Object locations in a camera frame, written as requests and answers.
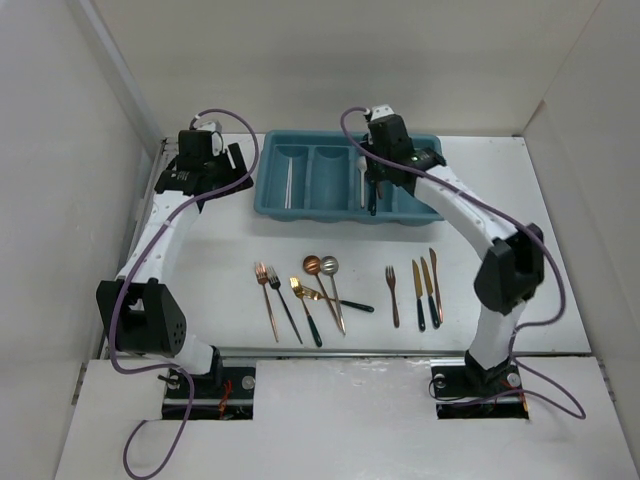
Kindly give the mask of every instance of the tray compartment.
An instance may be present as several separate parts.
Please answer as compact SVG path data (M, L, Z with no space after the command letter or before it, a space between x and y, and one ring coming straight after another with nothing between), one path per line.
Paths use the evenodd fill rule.
M266 189L266 205L285 208L287 175L291 160L291 209L304 208L305 183L309 148L300 145L278 145L270 159L269 179Z
M309 207L312 210L349 210L350 170L348 148L316 147L311 158Z

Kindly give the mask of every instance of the silver spoon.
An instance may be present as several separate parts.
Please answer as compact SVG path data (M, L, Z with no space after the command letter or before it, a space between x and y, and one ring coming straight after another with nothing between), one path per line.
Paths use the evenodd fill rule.
M338 260L335 257L327 256L322 259L320 262L320 271L325 275L329 275L331 278L331 285L333 286L333 297L336 299L336 309L338 310L338 317L340 318L340 322L338 326L342 331L343 335L347 334L347 330L344 326L344 318L342 317L342 308L340 308L340 297L338 297L338 289L336 288L336 281L333 279L333 276L338 273L338 268L340 265L338 264Z

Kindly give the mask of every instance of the spoon head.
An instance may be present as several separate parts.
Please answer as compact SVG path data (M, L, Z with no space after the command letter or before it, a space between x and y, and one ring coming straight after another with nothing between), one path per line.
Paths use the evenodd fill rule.
M317 275L320 273L320 259L315 255L309 255L303 260L302 268L309 275Z
M338 264L338 260L336 260L336 257L324 257L322 259L322 263L320 264L320 270L322 270L322 273L324 273L325 275L333 275L335 273L338 273L338 268L339 268L339 264Z
M356 160L356 166L358 167L358 170L360 170L361 172L366 172L367 171L367 159L364 158L363 156L359 156L358 160Z

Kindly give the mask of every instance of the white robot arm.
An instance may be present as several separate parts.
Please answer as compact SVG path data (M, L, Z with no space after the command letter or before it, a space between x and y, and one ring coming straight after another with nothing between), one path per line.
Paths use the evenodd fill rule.
M372 186L369 211L375 215L375 184L391 181L417 200L429 205L471 243L482 260L474 287L482 304L476 336L465 354L465 376L484 387L500 381L510 364L509 343L524 311L526 301L544 279L543 256L522 232L486 210L461 197L477 198L432 149L416 150L402 117L388 105L365 113L369 133L360 146L394 165L428 172L432 179L388 167L367 158L368 182ZM433 179L453 185L456 192ZM540 229L529 230L542 240Z
M222 369L219 352L188 333L185 316L165 283L173 272L189 228L204 208L204 201L184 208L171 221L170 216L193 197L229 185L247 173L239 145L231 144L225 150L219 129L218 123L209 123L199 130L180 132L179 154L160 175L151 214L133 254L118 272L116 280L101 282L96 292L105 331L109 331L124 279L144 256L119 312L117 345L112 348L171 358L173 363L190 374L216 378ZM224 195L251 186L253 181L248 178ZM151 240L165 225L164 235L145 255Z

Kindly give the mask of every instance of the white table surface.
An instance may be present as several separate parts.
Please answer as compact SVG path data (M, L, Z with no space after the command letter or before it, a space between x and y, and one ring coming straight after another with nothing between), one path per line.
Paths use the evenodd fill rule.
M424 359L263 360L254 419L190 422L156 478L637 480L596 360L526 361L573 392L587 419L528 397L529 421L437 420ZM127 437L139 420L160 418L157 374L89 364L56 480L128 478ZM569 404L539 378L522 372L522 380ZM177 427L142 428L130 452L136 473L159 464Z
M480 197L503 208L524 223L535 222L559 260L568 286L564 318L548 328L523 331L516 343L521 352L590 351L542 194L522 138L442 137L443 153L458 176ZM248 135L227 135L240 141L250 162ZM300 302L288 278L300 276L317 289L315 278L302 270L309 254L334 255L340 261L336 276L342 299L375 306L375 314L343 308L347 335L335 326L323 302L310 303L324 341L321 352L462 352L475 335L480 303L473 280L480 260L471 246L447 222L426 227L398 224L324 224L313 221L278 222L253 210L254 191L248 190L209 202L193 225L178 256L169 288L186 314L189 329L219 348L299 349L277 295L269 291L280 333L276 344L253 265L273 265L283 283L283 294L303 336L304 349L316 353ZM438 253L444 324L434 331L423 298L427 331L417 327L411 259L429 260L429 247ZM385 265L395 267L401 326L394 329L391 299L384 279ZM325 287L330 288L328 277ZM558 308L558 290L547 269L547 279L529 302L521 321L540 321Z

